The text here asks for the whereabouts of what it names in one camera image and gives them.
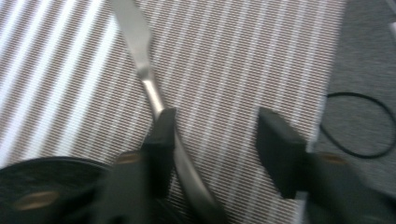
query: tool handle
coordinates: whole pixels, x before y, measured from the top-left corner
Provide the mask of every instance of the tool handle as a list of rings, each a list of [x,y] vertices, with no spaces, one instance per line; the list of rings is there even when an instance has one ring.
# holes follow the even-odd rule
[[[143,70],[143,72],[147,72],[147,74],[139,74],[139,76],[144,77],[141,81],[147,92],[153,117],[156,120],[166,106],[160,95],[153,71],[149,68]],[[181,188],[193,212],[198,218],[204,223],[227,223],[223,207],[216,200],[215,196],[194,167],[177,131],[175,131],[174,160]]]

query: black round object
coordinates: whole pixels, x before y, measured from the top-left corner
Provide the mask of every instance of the black round object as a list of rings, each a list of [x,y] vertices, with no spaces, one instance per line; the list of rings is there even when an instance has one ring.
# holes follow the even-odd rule
[[[365,99],[368,100],[376,105],[378,105],[379,107],[381,107],[384,112],[389,116],[392,124],[393,124],[393,139],[391,141],[391,143],[389,144],[389,146],[387,148],[385,148],[384,150],[382,150],[379,153],[375,153],[372,155],[362,155],[359,153],[356,153],[346,147],[344,147],[343,145],[341,145],[341,143],[339,143],[332,135],[329,134],[329,132],[324,128],[324,126],[322,124],[320,124],[320,130],[323,132],[323,134],[333,143],[335,144],[337,147],[339,147],[341,150],[343,150],[346,154],[349,154],[351,156],[357,157],[357,158],[361,158],[361,159],[376,159],[376,158],[380,158],[383,157],[387,154],[389,154],[396,146],[396,118],[393,115],[392,111],[382,102],[380,102],[379,100],[367,96],[367,95],[363,95],[360,93],[356,93],[356,92],[349,92],[349,91],[340,91],[340,92],[335,92],[335,93],[331,93],[327,95],[327,98],[332,98],[332,97],[340,97],[340,96],[353,96],[353,97],[359,97],[361,99]]]
[[[93,186],[105,177],[110,166],[70,157],[23,161],[0,170],[0,222],[12,213],[17,200],[45,190],[56,191],[61,198],[74,196],[77,190]],[[182,223],[182,218],[166,200],[155,200],[150,223]]]

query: black cable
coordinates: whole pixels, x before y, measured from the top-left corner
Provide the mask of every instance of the black cable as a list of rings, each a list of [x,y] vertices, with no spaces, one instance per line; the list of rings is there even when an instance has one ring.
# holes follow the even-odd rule
[[[333,143],[335,144],[337,147],[339,147],[341,150],[343,150],[345,153],[357,157],[357,158],[361,158],[361,159],[377,159],[380,157],[383,157],[387,154],[389,154],[396,146],[396,118],[394,117],[392,111],[382,102],[380,102],[379,100],[367,96],[367,95],[363,95],[360,93],[356,93],[356,92],[349,92],[349,91],[340,91],[340,92],[335,92],[335,93],[331,93],[327,95],[327,98],[332,98],[332,97],[339,97],[339,96],[354,96],[354,97],[358,97],[358,98],[362,98],[368,101],[373,102],[376,105],[379,105],[386,114],[388,114],[392,124],[393,124],[393,139],[392,142],[390,143],[390,145],[385,148],[385,150],[372,154],[372,155],[362,155],[356,152],[353,152],[352,150],[347,149],[346,147],[344,147],[343,145],[341,145],[337,140],[335,140],[334,137],[332,137],[328,131],[326,131],[326,129],[324,128],[324,126],[322,124],[320,124],[320,130],[323,132],[323,134]]]

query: striped mat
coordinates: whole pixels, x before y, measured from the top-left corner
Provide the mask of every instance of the striped mat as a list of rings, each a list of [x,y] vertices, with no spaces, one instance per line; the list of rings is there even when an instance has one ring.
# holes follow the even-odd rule
[[[183,141],[232,223],[297,223],[254,148],[258,106],[317,137],[345,0],[147,0],[151,60]],[[0,166],[111,163],[151,115],[104,0],[0,0]],[[174,178],[169,196],[186,213]]]

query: knife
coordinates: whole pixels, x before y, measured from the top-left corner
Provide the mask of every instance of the knife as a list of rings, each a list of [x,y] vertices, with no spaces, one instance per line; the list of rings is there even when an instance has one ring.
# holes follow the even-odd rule
[[[151,111],[154,120],[156,120],[165,109],[165,103],[160,95],[149,61],[151,32],[143,14],[133,0],[111,0],[110,2],[129,52],[134,58],[136,73],[146,90]],[[204,223],[227,223],[223,207],[195,169],[177,131],[175,132],[175,166],[188,204]]]

